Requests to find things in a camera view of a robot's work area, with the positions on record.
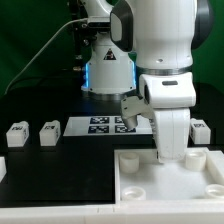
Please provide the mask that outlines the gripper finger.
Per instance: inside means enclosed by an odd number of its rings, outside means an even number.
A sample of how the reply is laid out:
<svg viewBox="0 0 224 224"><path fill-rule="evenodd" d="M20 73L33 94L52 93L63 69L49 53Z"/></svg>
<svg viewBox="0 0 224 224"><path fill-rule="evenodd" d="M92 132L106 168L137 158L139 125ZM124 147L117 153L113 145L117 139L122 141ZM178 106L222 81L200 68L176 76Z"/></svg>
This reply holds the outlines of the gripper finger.
<svg viewBox="0 0 224 224"><path fill-rule="evenodd" d="M147 119L153 118L152 109L144 98L131 96L121 100L121 118L128 129L138 126L138 115Z"/></svg>

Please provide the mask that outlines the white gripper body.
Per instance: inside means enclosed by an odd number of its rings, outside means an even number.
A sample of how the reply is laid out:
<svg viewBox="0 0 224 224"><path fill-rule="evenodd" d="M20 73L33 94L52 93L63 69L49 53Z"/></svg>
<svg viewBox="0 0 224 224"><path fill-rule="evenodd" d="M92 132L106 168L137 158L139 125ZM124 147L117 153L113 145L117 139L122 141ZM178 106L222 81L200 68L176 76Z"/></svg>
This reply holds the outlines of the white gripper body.
<svg viewBox="0 0 224 224"><path fill-rule="evenodd" d="M192 74L142 74L140 95L152 113L153 136L161 163L184 158L190 128L190 107L196 104Z"/></svg>

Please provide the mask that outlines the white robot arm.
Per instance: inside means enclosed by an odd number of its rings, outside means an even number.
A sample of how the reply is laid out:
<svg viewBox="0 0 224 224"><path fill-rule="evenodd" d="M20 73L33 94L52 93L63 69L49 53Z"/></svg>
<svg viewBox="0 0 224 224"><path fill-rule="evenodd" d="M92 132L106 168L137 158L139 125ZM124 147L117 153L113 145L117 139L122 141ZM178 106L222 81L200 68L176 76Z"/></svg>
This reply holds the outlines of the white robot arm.
<svg viewBox="0 0 224 224"><path fill-rule="evenodd" d="M150 120L161 162L185 156L190 108L196 103L191 50L211 29L208 0L85 0L89 17L110 22L110 39L120 52L135 52L137 94L121 101L121 116L130 130L137 117Z"/></svg>

